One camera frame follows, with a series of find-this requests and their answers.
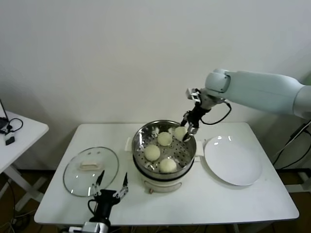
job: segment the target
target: black cable on table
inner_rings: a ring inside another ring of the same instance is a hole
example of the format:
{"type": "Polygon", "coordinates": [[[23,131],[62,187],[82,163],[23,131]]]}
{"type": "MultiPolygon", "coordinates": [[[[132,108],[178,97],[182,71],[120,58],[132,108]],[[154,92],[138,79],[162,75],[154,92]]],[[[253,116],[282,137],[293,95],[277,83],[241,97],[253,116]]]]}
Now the black cable on table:
{"type": "Polygon", "coordinates": [[[201,122],[202,122],[203,124],[205,124],[205,125],[216,125],[216,124],[218,124],[219,122],[223,121],[223,120],[231,113],[231,111],[232,111],[231,104],[228,103],[228,102],[225,102],[225,104],[228,106],[229,111],[226,113],[226,115],[225,115],[223,118],[221,118],[220,120],[218,120],[218,121],[216,121],[216,122],[214,122],[214,123],[206,123],[206,122],[204,122],[204,121],[202,120],[202,118],[201,118],[201,119],[200,119],[201,122]]]}
{"type": "MultiPolygon", "coordinates": [[[[308,134],[308,135],[311,137],[311,133],[309,133],[309,131],[304,130],[303,132],[306,133],[306,134],[308,134]]],[[[307,154],[309,153],[310,150],[311,150],[311,143],[310,143],[309,148],[307,149],[307,151],[304,153],[304,155],[303,155],[300,159],[298,159],[298,160],[296,160],[295,162],[292,162],[291,164],[288,164],[287,166],[284,166],[284,167],[282,167],[282,168],[280,168],[280,169],[285,169],[285,168],[287,168],[287,167],[289,167],[289,166],[291,166],[291,165],[293,165],[293,164],[295,164],[295,163],[298,163],[300,160],[302,160],[304,157],[307,156],[307,154]]]]}
{"type": "Polygon", "coordinates": [[[13,118],[13,119],[11,119],[11,120],[9,121],[9,123],[8,123],[8,125],[7,125],[6,128],[10,127],[10,128],[11,128],[10,131],[14,133],[14,132],[20,130],[21,128],[23,128],[23,126],[24,126],[24,122],[23,122],[21,119],[19,119],[19,118],[13,118]],[[13,127],[11,126],[11,122],[14,121],[14,120],[18,120],[18,121],[20,121],[20,123],[21,123],[20,127],[17,128],[16,130],[12,130],[13,127]]]}

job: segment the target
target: black cable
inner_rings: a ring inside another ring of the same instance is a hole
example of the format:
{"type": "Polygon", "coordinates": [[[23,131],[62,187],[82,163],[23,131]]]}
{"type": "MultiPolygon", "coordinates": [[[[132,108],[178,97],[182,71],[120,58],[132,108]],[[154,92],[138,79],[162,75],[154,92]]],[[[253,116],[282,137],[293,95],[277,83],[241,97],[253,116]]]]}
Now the black cable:
{"type": "MultiPolygon", "coordinates": [[[[311,133],[309,133],[309,131],[304,130],[303,132],[306,133],[306,134],[308,134],[308,135],[311,137],[311,133]]],[[[292,162],[291,164],[288,164],[287,166],[284,166],[284,167],[282,167],[282,168],[280,168],[280,169],[284,169],[284,168],[287,168],[287,167],[289,167],[289,166],[291,166],[291,165],[293,165],[293,164],[295,164],[295,163],[298,163],[300,160],[302,160],[304,157],[307,156],[307,154],[309,153],[310,150],[311,150],[311,143],[310,143],[309,148],[307,149],[307,151],[304,153],[304,155],[303,155],[300,159],[298,159],[298,160],[296,160],[295,162],[292,162]]]]}
{"type": "Polygon", "coordinates": [[[276,162],[278,161],[278,159],[280,158],[280,156],[281,156],[281,154],[283,153],[284,150],[285,150],[285,148],[284,148],[283,150],[280,151],[280,153],[278,154],[276,160],[273,162],[272,165],[276,164],[276,162]]]}
{"type": "Polygon", "coordinates": [[[6,179],[6,182],[8,183],[9,187],[10,187],[10,190],[11,190],[11,193],[12,193],[12,198],[13,198],[13,216],[12,216],[12,219],[15,218],[15,205],[16,205],[16,200],[15,200],[15,193],[14,193],[14,190],[13,190],[13,187],[11,186],[10,182],[9,182],[9,179],[7,177],[4,176],[4,178],[6,179]]]}
{"type": "Polygon", "coordinates": [[[223,120],[231,113],[231,111],[232,111],[231,104],[228,103],[228,102],[224,102],[224,103],[228,106],[229,111],[226,113],[226,115],[225,115],[223,118],[221,118],[220,120],[218,120],[218,121],[216,121],[216,122],[214,122],[214,123],[206,123],[206,122],[204,122],[204,121],[202,120],[202,118],[201,118],[201,119],[200,119],[201,122],[202,122],[203,124],[205,124],[205,125],[216,125],[216,124],[218,124],[219,122],[223,121],[223,120]]]}
{"type": "Polygon", "coordinates": [[[274,228],[274,224],[272,223],[272,230],[273,230],[273,233],[276,233],[276,229],[274,228]]]}
{"type": "Polygon", "coordinates": [[[273,165],[276,164],[276,162],[278,161],[278,159],[280,158],[281,154],[283,153],[283,151],[285,150],[287,144],[289,144],[291,142],[291,140],[293,138],[298,138],[304,131],[302,131],[303,128],[305,128],[307,125],[309,125],[311,122],[311,120],[309,120],[307,123],[305,124],[302,124],[298,127],[298,129],[296,129],[295,132],[292,133],[292,135],[290,136],[290,139],[286,142],[285,146],[284,146],[284,149],[281,150],[276,158],[276,160],[273,162],[273,165]]]}
{"type": "Polygon", "coordinates": [[[9,121],[9,123],[8,123],[8,125],[7,125],[6,128],[7,128],[7,129],[10,129],[10,131],[14,133],[14,132],[20,130],[21,128],[23,128],[23,126],[24,126],[24,122],[23,122],[21,119],[19,119],[19,118],[13,118],[13,119],[11,119],[11,120],[9,121]],[[12,127],[10,124],[11,124],[11,122],[12,122],[13,120],[19,120],[19,121],[21,122],[20,127],[17,128],[16,130],[11,130],[13,127],[12,127]]]}
{"type": "Polygon", "coordinates": [[[87,207],[88,207],[88,209],[90,210],[90,212],[91,212],[93,215],[95,215],[94,211],[91,209],[91,207],[90,207],[90,205],[89,205],[89,204],[90,204],[91,202],[93,202],[93,201],[96,201],[96,200],[93,200],[93,199],[92,199],[92,200],[88,200],[88,202],[87,202],[87,207]]]}
{"type": "Polygon", "coordinates": [[[37,231],[37,233],[40,233],[41,230],[42,230],[42,228],[43,228],[43,225],[40,226],[40,228],[39,228],[39,230],[37,231]]]}

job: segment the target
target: white wall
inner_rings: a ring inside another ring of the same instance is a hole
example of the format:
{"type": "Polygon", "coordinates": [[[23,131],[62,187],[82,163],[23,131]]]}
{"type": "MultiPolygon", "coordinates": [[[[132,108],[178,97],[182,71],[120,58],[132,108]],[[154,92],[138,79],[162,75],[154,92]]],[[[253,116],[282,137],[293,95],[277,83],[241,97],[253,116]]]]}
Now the white wall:
{"type": "MultiPolygon", "coordinates": [[[[192,107],[186,88],[202,87],[217,67],[303,78],[310,8],[308,0],[0,1],[0,97],[50,127],[17,164],[55,168],[80,123],[180,121],[192,107]]],[[[272,148],[283,143],[267,140],[277,119],[235,104],[227,121],[249,122],[272,148]]]]}

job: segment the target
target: white table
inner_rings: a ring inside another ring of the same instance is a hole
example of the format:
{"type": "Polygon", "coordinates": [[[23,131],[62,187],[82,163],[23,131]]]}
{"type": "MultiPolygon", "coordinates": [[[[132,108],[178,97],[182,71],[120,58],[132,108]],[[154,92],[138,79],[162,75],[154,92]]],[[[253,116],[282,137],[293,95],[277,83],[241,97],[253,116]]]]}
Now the white table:
{"type": "Polygon", "coordinates": [[[40,224],[82,225],[91,218],[89,198],[71,195],[63,186],[67,163],[80,151],[96,146],[111,148],[119,157],[120,170],[109,186],[119,190],[128,172],[129,193],[115,205],[112,225],[185,225],[264,222],[299,217],[299,212],[264,150],[246,123],[202,126],[196,140],[218,135],[242,139],[260,154],[263,172],[249,187],[227,184],[217,178],[207,164],[195,162],[180,189],[171,193],[148,194],[142,185],[131,154],[124,151],[128,137],[143,124],[80,125],[60,162],[35,214],[40,224]]]}
{"type": "MultiPolygon", "coordinates": [[[[46,179],[40,178],[31,186],[11,164],[41,138],[49,130],[49,127],[46,124],[14,113],[7,112],[7,115],[9,119],[19,118],[24,122],[23,128],[15,133],[15,142],[11,145],[6,146],[4,135],[0,134],[0,173],[4,172],[27,192],[15,206],[15,209],[20,211],[30,198],[36,201],[42,200],[43,194],[38,192],[37,189],[46,179]]],[[[13,129],[16,129],[20,126],[20,122],[14,120],[11,125],[13,129]]],[[[7,186],[8,184],[6,183],[0,191],[0,198],[7,189],[7,186]]]]}

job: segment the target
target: robotic arm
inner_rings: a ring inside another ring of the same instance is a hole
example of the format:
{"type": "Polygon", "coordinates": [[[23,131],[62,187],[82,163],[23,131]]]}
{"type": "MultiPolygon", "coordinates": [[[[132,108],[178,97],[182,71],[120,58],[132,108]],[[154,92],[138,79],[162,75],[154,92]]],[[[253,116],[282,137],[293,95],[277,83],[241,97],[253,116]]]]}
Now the robotic arm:
{"type": "Polygon", "coordinates": [[[188,89],[186,95],[195,107],[181,122],[181,126],[189,124],[185,141],[196,134],[202,116],[216,104],[226,103],[231,111],[226,99],[266,112],[311,118],[311,86],[284,75],[216,69],[207,76],[205,88],[188,89]]]}

